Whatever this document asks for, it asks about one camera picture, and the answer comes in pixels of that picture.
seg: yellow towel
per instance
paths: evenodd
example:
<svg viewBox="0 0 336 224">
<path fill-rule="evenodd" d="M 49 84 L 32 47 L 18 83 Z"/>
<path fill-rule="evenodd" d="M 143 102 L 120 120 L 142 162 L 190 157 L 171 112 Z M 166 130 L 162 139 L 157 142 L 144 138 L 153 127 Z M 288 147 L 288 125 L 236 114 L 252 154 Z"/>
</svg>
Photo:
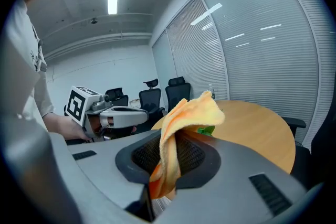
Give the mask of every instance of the yellow towel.
<svg viewBox="0 0 336 224">
<path fill-rule="evenodd" d="M 224 113 L 212 99 L 210 91 L 205 91 L 194 100 L 182 99 L 169 112 L 162 124 L 160 158 L 150 177 L 150 194 L 157 199 L 170 193 L 181 176 L 177 160 L 175 132 L 180 129 L 197 131 L 199 126 L 219 125 L 224 121 Z"/>
</svg>

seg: green object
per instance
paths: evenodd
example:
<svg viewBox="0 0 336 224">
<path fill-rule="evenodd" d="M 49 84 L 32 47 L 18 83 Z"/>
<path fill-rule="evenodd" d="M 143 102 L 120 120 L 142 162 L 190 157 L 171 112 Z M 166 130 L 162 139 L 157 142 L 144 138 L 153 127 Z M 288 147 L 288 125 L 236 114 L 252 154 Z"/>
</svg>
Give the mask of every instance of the green object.
<svg viewBox="0 0 336 224">
<path fill-rule="evenodd" d="M 215 126 L 208 126 L 206 128 L 198 128 L 197 132 L 200 134 L 212 136 L 212 132 L 215 130 Z"/>
</svg>

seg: wooden tabletop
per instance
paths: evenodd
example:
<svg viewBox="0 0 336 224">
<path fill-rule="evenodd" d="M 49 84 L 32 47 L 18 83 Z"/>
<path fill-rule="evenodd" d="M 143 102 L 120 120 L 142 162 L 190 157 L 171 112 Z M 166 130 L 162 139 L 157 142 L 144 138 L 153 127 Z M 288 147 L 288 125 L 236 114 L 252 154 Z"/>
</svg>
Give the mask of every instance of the wooden tabletop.
<svg viewBox="0 0 336 224">
<path fill-rule="evenodd" d="M 243 101 L 217 101 L 217 104 L 225 113 L 225 121 L 215 127 L 214 137 L 247 146 L 290 173 L 295 141 L 289 126 L 277 113 Z M 152 130 L 160 129 L 163 119 Z"/>
</svg>

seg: black slot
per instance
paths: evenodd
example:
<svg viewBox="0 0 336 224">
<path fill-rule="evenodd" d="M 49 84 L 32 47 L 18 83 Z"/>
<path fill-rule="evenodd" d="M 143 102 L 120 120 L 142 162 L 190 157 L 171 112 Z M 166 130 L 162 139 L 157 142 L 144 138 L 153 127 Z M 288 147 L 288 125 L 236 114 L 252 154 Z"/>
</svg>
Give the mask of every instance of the black slot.
<svg viewBox="0 0 336 224">
<path fill-rule="evenodd" d="M 97 153 L 94 152 L 94 151 L 84 151 L 84 152 L 80 152 L 80 153 L 75 153 L 72 156 L 76 161 L 78 161 L 79 159 L 84 159 L 84 158 L 87 158 L 87 157 L 91 157 L 91 156 L 94 156 L 96 154 Z"/>
<path fill-rule="evenodd" d="M 250 176 L 249 179 L 274 216 L 292 205 L 265 174 Z"/>
<path fill-rule="evenodd" d="M 134 110 L 134 109 L 129 109 L 129 108 L 127 108 L 127 107 L 125 107 L 125 108 L 113 108 L 113 110 L 114 111 L 136 111 L 136 110 Z"/>
</svg>

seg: cloth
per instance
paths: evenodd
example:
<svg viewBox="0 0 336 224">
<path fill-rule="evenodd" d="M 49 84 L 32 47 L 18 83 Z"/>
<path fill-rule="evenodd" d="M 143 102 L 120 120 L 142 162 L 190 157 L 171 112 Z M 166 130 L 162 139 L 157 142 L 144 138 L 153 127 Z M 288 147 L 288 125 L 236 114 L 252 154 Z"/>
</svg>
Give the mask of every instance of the cloth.
<svg viewBox="0 0 336 224">
<path fill-rule="evenodd" d="M 224 113 L 212 99 L 212 93 L 205 91 L 194 100 L 182 99 L 167 114 L 161 129 L 160 161 L 150 177 L 150 194 L 157 199 L 170 193 L 181 176 L 177 160 L 175 132 L 180 129 L 197 131 L 200 126 L 219 125 L 224 121 Z"/>
<path fill-rule="evenodd" d="M 35 119 L 46 129 L 42 117 L 53 112 L 54 106 L 47 88 L 47 65 L 42 53 L 42 41 L 38 38 L 27 15 L 27 6 L 24 0 L 17 0 L 14 4 L 3 30 L 2 42 L 5 46 L 13 46 L 28 63 L 28 66 L 39 74 L 39 79 L 31 89 L 24 105 L 22 116 L 28 120 Z"/>
</svg>

